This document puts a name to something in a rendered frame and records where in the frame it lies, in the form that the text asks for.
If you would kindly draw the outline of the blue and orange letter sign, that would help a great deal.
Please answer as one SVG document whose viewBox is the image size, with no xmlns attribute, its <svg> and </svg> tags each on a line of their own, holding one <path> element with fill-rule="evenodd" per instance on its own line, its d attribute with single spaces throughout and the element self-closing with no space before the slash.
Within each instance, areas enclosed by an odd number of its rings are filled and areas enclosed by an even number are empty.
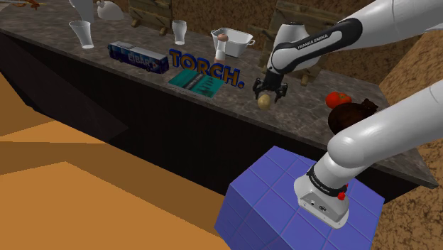
<svg viewBox="0 0 443 250">
<path fill-rule="evenodd" d="M 226 84 L 243 89 L 245 83 L 241 81 L 241 71 L 238 68 L 221 64 L 220 62 L 210 63 L 205 58 L 196 58 L 192 54 L 182 53 L 176 49 L 169 49 L 174 67 L 181 67 L 184 70 L 193 70 L 199 74 L 222 80 Z"/>
</svg>

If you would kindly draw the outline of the tan potato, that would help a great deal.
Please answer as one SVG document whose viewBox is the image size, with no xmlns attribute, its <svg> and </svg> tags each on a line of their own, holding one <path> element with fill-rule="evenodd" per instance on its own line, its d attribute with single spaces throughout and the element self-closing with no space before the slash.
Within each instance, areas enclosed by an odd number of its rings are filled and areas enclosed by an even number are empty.
<svg viewBox="0 0 443 250">
<path fill-rule="evenodd" d="M 263 94 L 258 98 L 258 107 L 261 110 L 269 110 L 271 105 L 271 99 L 268 94 Z"/>
</svg>

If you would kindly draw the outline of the white domed teapot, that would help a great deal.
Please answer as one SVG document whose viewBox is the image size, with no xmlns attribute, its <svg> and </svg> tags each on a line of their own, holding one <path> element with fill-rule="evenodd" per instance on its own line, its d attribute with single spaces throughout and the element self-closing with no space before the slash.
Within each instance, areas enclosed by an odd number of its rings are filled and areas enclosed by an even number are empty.
<svg viewBox="0 0 443 250">
<path fill-rule="evenodd" d="M 99 0 L 97 13 L 99 18 L 106 21 L 118 21 L 124 18 L 121 8 L 112 1 Z"/>
</svg>

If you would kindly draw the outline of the orange thin object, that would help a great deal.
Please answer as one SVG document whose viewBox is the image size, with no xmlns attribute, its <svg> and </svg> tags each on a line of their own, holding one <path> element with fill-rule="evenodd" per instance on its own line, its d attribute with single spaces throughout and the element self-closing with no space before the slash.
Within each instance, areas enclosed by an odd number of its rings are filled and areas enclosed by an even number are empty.
<svg viewBox="0 0 443 250">
<path fill-rule="evenodd" d="M 0 4 L 12 4 L 14 6 L 25 6 L 29 5 L 33 9 L 37 9 L 40 6 L 44 6 L 45 3 L 38 3 L 35 0 L 0 0 Z"/>
</svg>

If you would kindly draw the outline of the blue toy bus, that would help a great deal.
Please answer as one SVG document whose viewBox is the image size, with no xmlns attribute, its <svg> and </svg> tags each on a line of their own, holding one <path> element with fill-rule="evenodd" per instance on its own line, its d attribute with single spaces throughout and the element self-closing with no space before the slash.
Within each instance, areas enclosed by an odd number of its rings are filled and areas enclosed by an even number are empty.
<svg viewBox="0 0 443 250">
<path fill-rule="evenodd" d="M 146 50 L 130 43 L 116 41 L 108 44 L 107 50 L 112 59 L 139 67 L 148 72 L 163 74 L 169 70 L 168 57 Z"/>
</svg>

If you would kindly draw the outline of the white and brown pepper mill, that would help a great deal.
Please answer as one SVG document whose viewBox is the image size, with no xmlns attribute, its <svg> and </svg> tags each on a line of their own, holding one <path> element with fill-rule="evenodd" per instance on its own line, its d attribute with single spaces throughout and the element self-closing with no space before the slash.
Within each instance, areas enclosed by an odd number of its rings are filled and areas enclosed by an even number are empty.
<svg viewBox="0 0 443 250">
<path fill-rule="evenodd" d="M 221 33 L 217 36 L 217 49 L 214 56 L 214 62 L 224 64 L 226 59 L 226 42 L 229 40 L 228 35 Z"/>
</svg>

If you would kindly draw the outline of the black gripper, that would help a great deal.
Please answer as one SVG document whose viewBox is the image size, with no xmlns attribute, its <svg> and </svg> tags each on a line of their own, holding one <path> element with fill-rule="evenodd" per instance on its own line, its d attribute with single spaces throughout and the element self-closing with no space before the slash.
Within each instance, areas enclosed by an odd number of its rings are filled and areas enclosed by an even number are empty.
<svg viewBox="0 0 443 250">
<path fill-rule="evenodd" d="M 258 99 L 259 94 L 262 91 L 270 90 L 275 92 L 274 102 L 287 94 L 288 84 L 283 82 L 284 75 L 267 70 L 264 80 L 256 78 L 253 84 L 253 91 L 255 93 L 255 99 Z"/>
</svg>

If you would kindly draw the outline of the clear drinking glass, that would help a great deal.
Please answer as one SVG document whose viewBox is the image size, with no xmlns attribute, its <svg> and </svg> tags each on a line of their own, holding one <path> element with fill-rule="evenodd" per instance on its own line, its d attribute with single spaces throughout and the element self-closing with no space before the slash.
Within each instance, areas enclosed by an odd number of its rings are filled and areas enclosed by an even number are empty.
<svg viewBox="0 0 443 250">
<path fill-rule="evenodd" d="M 92 49 L 94 47 L 91 37 L 91 23 L 88 21 L 71 21 L 70 28 L 75 32 L 83 49 Z"/>
<path fill-rule="evenodd" d="M 187 22 L 184 20 L 174 20 L 172 22 L 172 30 L 175 36 L 175 44 L 184 45 L 185 34 L 187 32 Z"/>
</svg>

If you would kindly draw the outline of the red tomato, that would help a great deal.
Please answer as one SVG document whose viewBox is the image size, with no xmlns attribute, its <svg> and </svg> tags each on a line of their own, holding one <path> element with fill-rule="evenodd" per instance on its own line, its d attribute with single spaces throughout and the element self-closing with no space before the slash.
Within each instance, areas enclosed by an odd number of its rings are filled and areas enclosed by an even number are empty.
<svg viewBox="0 0 443 250">
<path fill-rule="evenodd" d="M 352 98 L 343 92 L 331 92 L 325 98 L 325 103 L 330 109 L 333 109 L 340 104 L 351 102 Z"/>
</svg>

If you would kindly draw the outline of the blue tiled robot stand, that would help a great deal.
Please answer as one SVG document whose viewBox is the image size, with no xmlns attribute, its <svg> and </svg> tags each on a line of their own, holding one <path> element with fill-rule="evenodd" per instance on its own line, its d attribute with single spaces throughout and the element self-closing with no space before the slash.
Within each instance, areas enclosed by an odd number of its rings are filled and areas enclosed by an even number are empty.
<svg viewBox="0 0 443 250">
<path fill-rule="evenodd" d="M 357 179 L 333 229 L 298 205 L 293 184 L 314 160 L 272 147 L 230 185 L 214 228 L 231 250 L 371 250 L 384 199 Z"/>
</svg>

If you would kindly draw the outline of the teal book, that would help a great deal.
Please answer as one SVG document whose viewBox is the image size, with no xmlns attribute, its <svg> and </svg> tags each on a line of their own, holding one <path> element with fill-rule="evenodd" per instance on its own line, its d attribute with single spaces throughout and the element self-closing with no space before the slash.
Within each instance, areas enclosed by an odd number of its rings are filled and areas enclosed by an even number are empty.
<svg viewBox="0 0 443 250">
<path fill-rule="evenodd" d="M 181 91 L 195 94 L 206 99 L 212 99 L 224 82 L 208 75 L 203 75 L 191 70 L 183 70 L 168 81 L 172 87 Z"/>
</svg>

